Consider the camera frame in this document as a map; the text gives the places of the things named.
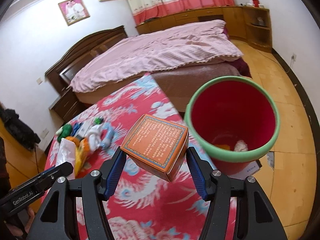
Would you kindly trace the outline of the person's left hand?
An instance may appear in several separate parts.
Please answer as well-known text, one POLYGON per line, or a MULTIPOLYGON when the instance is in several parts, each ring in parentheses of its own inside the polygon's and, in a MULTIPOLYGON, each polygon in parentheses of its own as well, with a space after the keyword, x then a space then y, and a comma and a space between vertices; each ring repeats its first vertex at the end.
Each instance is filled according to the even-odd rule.
POLYGON ((11 216, 4 222, 1 229, 3 239, 26 239, 35 218, 34 210, 27 206, 17 215, 11 216))

